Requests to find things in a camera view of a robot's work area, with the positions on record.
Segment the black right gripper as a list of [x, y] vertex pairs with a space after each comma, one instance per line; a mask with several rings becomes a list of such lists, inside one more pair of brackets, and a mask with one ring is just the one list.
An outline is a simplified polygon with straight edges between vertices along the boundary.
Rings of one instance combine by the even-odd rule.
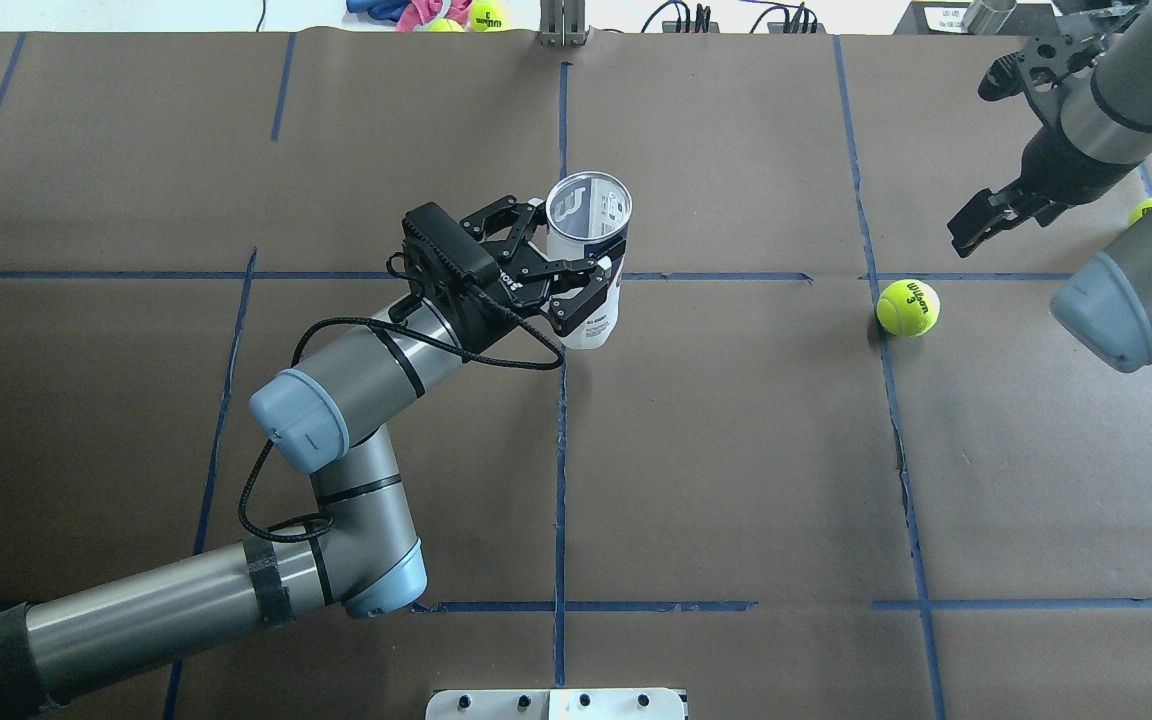
[[1021, 154], [1020, 177], [1002, 191], [973, 194], [947, 223], [952, 249], [969, 258], [987, 240], [1034, 219], [1047, 227], [1068, 209], [1101, 199], [1137, 164], [1089, 158], [1064, 132], [1043, 127]]

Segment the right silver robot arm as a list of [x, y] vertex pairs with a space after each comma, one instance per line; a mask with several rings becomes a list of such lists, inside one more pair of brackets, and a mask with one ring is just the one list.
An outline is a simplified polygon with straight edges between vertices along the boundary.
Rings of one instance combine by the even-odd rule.
[[[1137, 176], [1152, 156], [1152, 1], [1102, 35], [1033, 36], [998, 58], [978, 94], [1021, 94], [1039, 127], [1020, 176], [980, 190], [948, 220], [952, 247], [968, 258], [987, 240], [1028, 220], [1047, 227], [1070, 209], [1101, 199]], [[1152, 366], [1152, 195], [1130, 210], [1117, 236], [1076, 270], [1049, 301], [1071, 338], [1120, 373]]]

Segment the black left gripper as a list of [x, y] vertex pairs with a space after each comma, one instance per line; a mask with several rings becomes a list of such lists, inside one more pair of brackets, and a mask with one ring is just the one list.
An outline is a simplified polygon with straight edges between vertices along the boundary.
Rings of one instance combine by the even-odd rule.
[[573, 334], [608, 300], [617, 260], [550, 262], [535, 245], [548, 223], [544, 200], [488, 202], [461, 220], [435, 202], [407, 211], [399, 276], [401, 336], [452, 354], [484, 354], [513, 331], [556, 353], [530, 323], [543, 316], [558, 336]]

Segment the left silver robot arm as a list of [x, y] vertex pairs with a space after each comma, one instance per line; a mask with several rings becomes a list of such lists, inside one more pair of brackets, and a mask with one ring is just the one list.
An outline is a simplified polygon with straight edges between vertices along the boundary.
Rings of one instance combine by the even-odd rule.
[[387, 273], [404, 295], [329, 316], [250, 397], [265, 444], [238, 493], [238, 541], [46, 602], [0, 612], [0, 719], [55, 714], [126, 679], [308, 612], [370, 619], [429, 588], [388, 425], [467, 364], [564, 365], [617, 291], [626, 191], [554, 190], [462, 219], [402, 218]]

